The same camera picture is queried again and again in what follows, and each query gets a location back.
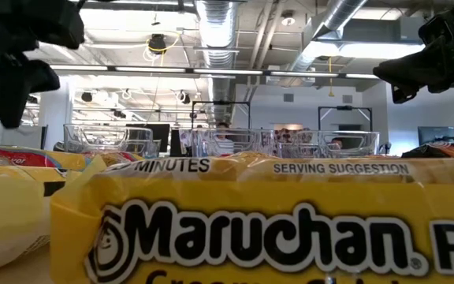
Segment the exposed ceiling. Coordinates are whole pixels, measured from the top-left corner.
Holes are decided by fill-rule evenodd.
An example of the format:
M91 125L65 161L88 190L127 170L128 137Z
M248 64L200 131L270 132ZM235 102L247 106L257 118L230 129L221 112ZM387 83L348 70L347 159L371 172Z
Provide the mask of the exposed ceiling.
M267 52L263 68L269 65L285 65L291 63L299 50L302 48L302 31L307 19L323 12L326 9L326 0L286 0L283 9L293 11L295 24L285 26L281 23L280 15L276 32L271 42L271 48ZM434 0L370 0L356 15L359 19L375 19L393 21L402 13L414 13L421 15L427 11L426 7L434 10L444 6L454 5L454 1ZM43 44L39 50L28 54L30 58L42 59L50 64L75 64L75 65L162 65L200 67L204 65L201 51L194 47L201 46L199 24L197 17L192 13L154 12L141 10L117 10L117 2L108 3L103 7L108 9L89 9L86 6L81 10L81 16L85 24L86 43L79 50L66 50L63 47ZM255 44L257 21L261 15L266 0L250 0L243 2L238 9L238 25L236 34L236 46L240 50L236 56L235 68L244 69L250 61L251 52ZM152 34L162 33L166 36L166 44L173 45L163 57L154 61L143 56L146 43ZM361 58L333 58L330 65L327 61L314 61L312 67L317 71L329 71L342 73L371 73L373 67L378 65L381 59ZM207 80L204 78L156 78L156 77L108 77L78 76L76 86L79 88L76 105L79 107L99 107L102 104L82 103L82 92L104 89L109 92L123 93L130 91L129 99L119 95L119 102L127 108L148 107L189 107L178 103L175 94L184 90L192 99L207 100ZM334 80L335 86L356 87L364 84L363 80ZM315 86L320 87L329 83L329 79L318 78ZM112 119L109 112L102 118L93 114L76 115L77 118Z

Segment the silver air duct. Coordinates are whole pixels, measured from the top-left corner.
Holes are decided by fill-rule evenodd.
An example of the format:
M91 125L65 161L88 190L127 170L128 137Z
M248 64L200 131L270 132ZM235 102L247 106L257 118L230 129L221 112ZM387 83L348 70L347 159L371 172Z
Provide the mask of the silver air duct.
M199 32L203 47L232 48L235 43L237 2L226 1L196 1L195 6L200 17ZM204 61L208 68L231 69L234 64L234 53L229 51L204 51ZM231 102L236 99L231 91L231 79L209 78L208 92L210 100ZM233 112L215 107L216 121L229 121Z
M311 33L313 36L308 37L309 42L305 43L303 52L297 55L288 70L306 71L315 60L314 48L310 43L329 32L342 29L366 2L367 0L329 0L327 10L322 15L318 15L322 17L321 23L315 27L307 27L313 30Z

